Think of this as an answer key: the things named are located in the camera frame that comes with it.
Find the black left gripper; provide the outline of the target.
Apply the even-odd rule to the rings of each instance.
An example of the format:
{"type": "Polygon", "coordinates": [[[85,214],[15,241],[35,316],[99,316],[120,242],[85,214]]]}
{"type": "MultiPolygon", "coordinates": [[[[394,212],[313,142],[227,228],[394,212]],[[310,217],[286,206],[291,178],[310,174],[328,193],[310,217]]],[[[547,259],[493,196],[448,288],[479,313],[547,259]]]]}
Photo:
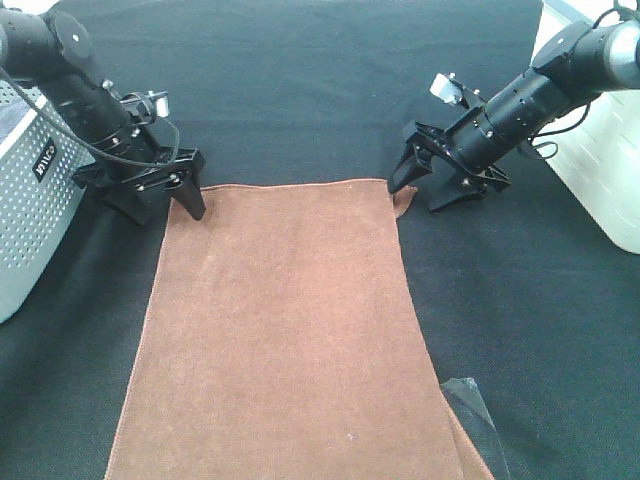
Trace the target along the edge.
{"type": "Polygon", "coordinates": [[[197,148],[179,148],[177,157],[170,160],[170,149],[161,147],[158,154],[167,162],[146,164],[123,179],[110,178],[97,163],[80,167],[72,179],[81,188],[90,187],[102,205],[137,226],[150,226],[166,213],[164,196],[142,193],[156,187],[169,193],[194,220],[201,220],[206,212],[199,182],[205,163],[202,153],[197,148]]]}

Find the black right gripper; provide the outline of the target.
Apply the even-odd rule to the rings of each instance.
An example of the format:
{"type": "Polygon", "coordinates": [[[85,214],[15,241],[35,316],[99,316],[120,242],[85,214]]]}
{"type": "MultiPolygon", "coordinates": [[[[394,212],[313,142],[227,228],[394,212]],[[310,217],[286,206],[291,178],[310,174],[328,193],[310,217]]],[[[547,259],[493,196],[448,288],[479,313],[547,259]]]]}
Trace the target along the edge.
{"type": "Polygon", "coordinates": [[[446,129],[411,122],[403,134],[405,150],[387,180],[390,194],[430,175],[435,159],[451,169],[436,171],[428,183],[430,212],[482,200],[489,189],[501,192],[511,185],[508,174],[496,165],[511,151],[511,144],[487,120],[465,120],[446,129]]]}

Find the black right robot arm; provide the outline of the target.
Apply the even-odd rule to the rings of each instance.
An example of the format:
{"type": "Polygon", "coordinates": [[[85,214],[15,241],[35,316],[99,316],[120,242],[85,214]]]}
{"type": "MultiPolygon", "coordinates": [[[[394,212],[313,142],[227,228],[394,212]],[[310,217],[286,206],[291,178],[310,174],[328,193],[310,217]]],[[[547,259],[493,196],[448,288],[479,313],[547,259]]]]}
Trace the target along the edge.
{"type": "Polygon", "coordinates": [[[438,158],[453,170],[428,200],[432,211],[461,201],[482,199],[489,188],[510,184],[496,163],[513,149],[541,135],[543,128],[578,107],[588,108],[602,93],[639,87],[639,12],[616,7],[618,23],[576,21],[552,37],[529,67],[485,100],[459,82],[439,74],[431,93],[464,114],[441,129],[407,125],[406,146],[387,188],[395,194],[433,171],[438,158]]]}

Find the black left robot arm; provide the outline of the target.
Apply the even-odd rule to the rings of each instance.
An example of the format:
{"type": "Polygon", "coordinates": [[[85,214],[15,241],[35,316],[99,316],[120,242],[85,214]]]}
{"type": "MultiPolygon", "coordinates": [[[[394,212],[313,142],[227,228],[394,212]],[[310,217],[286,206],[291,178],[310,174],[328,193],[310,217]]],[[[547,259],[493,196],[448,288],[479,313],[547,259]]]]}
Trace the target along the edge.
{"type": "Polygon", "coordinates": [[[168,118],[167,92],[118,94],[73,16],[3,7],[1,75],[19,95],[37,88],[60,118],[43,110],[38,115],[92,155],[93,163],[72,179],[98,201],[143,225],[149,212],[141,195],[160,187],[193,219],[203,218],[201,152],[181,147],[178,132],[172,145],[163,146],[149,129],[168,118]]]}

